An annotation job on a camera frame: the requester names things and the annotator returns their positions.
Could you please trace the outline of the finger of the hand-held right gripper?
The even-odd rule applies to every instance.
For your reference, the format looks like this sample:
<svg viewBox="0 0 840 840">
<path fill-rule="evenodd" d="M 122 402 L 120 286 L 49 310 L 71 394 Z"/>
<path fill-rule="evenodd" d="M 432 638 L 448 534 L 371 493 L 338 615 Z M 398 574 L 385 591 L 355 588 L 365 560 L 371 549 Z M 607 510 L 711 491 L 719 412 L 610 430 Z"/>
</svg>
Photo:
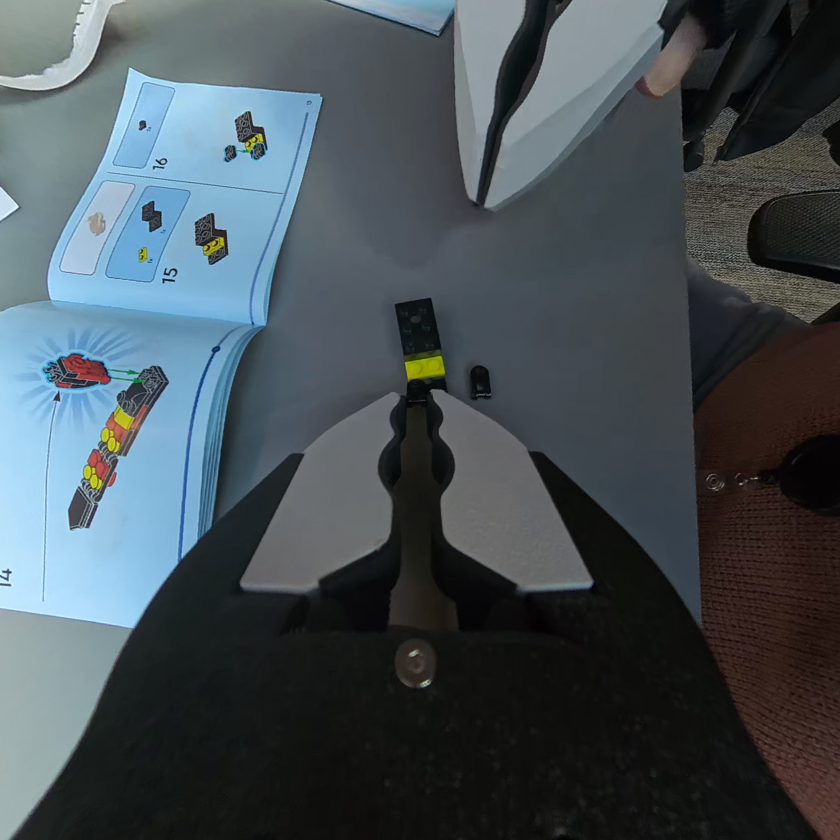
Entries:
<svg viewBox="0 0 840 840">
<path fill-rule="evenodd" d="M 529 2 L 455 4 L 455 119 L 468 198 L 489 198 L 504 118 L 517 94 L 506 75 L 528 31 Z"/>
<path fill-rule="evenodd" d="M 659 52 L 666 1 L 557 4 L 535 66 L 501 121 L 485 208 L 550 174 L 621 101 Z"/>
</svg>

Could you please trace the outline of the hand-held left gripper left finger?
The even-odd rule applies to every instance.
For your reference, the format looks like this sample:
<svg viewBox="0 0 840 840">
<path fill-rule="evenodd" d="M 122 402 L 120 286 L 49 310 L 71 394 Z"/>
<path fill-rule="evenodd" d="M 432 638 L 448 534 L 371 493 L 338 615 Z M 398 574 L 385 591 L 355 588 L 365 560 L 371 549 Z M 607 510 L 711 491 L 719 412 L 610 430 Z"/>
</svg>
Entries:
<svg viewBox="0 0 840 840">
<path fill-rule="evenodd" d="M 241 588 L 308 594 L 383 549 L 393 532 L 403 437 L 404 399 L 388 392 L 310 444 Z"/>
</svg>

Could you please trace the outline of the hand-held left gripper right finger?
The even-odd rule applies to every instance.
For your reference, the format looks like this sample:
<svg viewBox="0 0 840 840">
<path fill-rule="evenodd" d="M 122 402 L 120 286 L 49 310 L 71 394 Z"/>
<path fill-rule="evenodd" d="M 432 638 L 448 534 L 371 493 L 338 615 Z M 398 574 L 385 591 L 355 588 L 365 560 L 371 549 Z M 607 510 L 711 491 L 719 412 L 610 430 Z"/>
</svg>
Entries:
<svg viewBox="0 0 840 840">
<path fill-rule="evenodd" d="M 434 402 L 454 462 L 440 501 L 447 543 L 521 592 L 589 590 L 593 579 L 525 445 L 446 392 Z"/>
</svg>

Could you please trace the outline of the black and yellow brick assembly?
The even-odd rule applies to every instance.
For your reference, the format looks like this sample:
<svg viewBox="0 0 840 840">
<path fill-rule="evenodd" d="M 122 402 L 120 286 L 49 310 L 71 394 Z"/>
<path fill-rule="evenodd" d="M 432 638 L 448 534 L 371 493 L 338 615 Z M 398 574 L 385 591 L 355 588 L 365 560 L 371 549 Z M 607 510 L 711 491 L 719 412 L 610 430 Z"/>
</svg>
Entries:
<svg viewBox="0 0 840 840">
<path fill-rule="evenodd" d="M 395 304 L 406 373 L 406 405 L 424 406 L 431 390 L 446 392 L 445 363 L 431 298 Z"/>
</svg>

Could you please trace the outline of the grey desk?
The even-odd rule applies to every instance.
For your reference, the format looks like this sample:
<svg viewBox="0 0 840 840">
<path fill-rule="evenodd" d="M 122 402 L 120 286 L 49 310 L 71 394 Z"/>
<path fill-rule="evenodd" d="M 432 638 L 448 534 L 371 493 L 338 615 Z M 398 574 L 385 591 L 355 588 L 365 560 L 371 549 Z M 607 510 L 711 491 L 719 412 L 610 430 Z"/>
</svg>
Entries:
<svg viewBox="0 0 840 840">
<path fill-rule="evenodd" d="M 627 93 L 550 174 L 468 198 L 455 21 L 434 38 L 321 2 L 151 11 L 136 71 L 317 92 L 266 326 L 227 401 L 211 527 L 129 628 L 80 740 L 13 838 L 687 838 L 711 825 L 692 712 L 661 692 L 699 632 L 682 198 Z M 24 190 L 2 280 L 49 262 L 123 98 L 106 71 L 2 106 Z M 519 591 L 443 536 L 454 462 L 406 405 L 396 303 L 431 298 L 447 394 L 527 448 L 589 590 Z M 490 372 L 473 401 L 469 371 Z M 240 585 L 306 448 L 388 392 L 383 549 L 308 594 Z"/>
</svg>

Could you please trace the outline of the person's right hand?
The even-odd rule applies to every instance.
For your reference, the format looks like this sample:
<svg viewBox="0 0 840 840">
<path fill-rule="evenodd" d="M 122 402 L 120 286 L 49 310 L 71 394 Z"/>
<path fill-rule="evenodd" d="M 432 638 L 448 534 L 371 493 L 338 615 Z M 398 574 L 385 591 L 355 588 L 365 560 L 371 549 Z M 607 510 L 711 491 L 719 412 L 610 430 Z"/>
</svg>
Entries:
<svg viewBox="0 0 840 840">
<path fill-rule="evenodd" d="M 661 99 L 680 85 L 706 46 L 706 30 L 695 15 L 687 13 L 635 89 L 648 98 Z"/>
</svg>

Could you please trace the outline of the blue booklet with white cover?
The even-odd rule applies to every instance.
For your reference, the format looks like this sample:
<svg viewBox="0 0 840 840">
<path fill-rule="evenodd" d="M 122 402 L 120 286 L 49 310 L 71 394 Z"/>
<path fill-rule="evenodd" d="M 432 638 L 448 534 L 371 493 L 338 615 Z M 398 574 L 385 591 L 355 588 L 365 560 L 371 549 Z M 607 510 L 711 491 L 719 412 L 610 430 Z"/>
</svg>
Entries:
<svg viewBox="0 0 840 840">
<path fill-rule="evenodd" d="M 455 12 L 456 1 L 332 1 L 341 5 L 440 36 Z"/>
</svg>

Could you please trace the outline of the black mesh office chair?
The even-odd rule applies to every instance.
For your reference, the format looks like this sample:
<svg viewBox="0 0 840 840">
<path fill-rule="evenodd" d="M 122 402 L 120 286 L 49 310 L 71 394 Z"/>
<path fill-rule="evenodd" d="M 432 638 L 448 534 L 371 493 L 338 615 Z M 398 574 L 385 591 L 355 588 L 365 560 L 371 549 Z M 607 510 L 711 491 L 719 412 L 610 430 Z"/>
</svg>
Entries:
<svg viewBox="0 0 840 840">
<path fill-rule="evenodd" d="M 748 231 L 752 263 L 839 283 L 839 191 L 778 196 L 752 215 Z"/>
</svg>

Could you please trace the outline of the person's brown sweater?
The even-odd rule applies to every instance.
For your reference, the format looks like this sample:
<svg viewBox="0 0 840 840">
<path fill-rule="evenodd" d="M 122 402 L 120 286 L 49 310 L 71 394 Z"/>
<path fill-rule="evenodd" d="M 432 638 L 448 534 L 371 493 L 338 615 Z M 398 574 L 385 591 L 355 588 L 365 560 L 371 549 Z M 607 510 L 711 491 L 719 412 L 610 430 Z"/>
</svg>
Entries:
<svg viewBox="0 0 840 840">
<path fill-rule="evenodd" d="M 838 434 L 838 330 L 793 332 L 727 375 L 695 414 L 697 471 L 770 469 Z M 776 490 L 697 507 L 707 641 L 770 769 L 817 835 L 838 838 L 839 519 Z"/>
</svg>

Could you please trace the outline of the black badge reel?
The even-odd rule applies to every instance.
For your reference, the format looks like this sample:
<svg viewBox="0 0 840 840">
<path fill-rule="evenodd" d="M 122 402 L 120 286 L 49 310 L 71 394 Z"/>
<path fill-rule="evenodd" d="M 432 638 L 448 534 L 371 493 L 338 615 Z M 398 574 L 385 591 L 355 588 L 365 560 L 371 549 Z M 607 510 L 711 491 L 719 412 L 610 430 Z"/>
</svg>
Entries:
<svg viewBox="0 0 840 840">
<path fill-rule="evenodd" d="M 799 508 L 824 517 L 839 515 L 839 435 L 823 434 L 794 446 L 770 469 L 696 473 L 700 495 L 722 497 L 736 492 L 776 490 Z"/>
</svg>

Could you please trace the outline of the open blue instruction booklet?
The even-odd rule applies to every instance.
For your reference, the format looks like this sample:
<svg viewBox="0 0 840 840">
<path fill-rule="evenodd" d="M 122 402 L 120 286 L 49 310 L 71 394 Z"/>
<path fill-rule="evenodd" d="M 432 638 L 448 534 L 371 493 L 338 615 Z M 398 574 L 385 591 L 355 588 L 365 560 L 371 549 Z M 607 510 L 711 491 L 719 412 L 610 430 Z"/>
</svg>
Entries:
<svg viewBox="0 0 840 840">
<path fill-rule="evenodd" d="M 211 527 L 321 107 L 129 70 L 49 299 L 2 313 L 2 610 L 134 627 Z"/>
</svg>

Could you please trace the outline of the torn white paper strip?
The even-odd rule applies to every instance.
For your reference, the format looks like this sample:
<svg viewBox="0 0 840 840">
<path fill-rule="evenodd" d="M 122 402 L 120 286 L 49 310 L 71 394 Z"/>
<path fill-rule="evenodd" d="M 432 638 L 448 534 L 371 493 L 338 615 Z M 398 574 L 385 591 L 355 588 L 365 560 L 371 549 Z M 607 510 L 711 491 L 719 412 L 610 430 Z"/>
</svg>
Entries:
<svg viewBox="0 0 840 840">
<path fill-rule="evenodd" d="M 1 76 L 1 86 L 21 91 L 53 91 L 78 79 L 96 58 L 104 26 L 111 9 L 124 1 L 82 1 L 72 30 L 72 47 L 67 58 L 39 73 L 18 77 Z"/>
</svg>

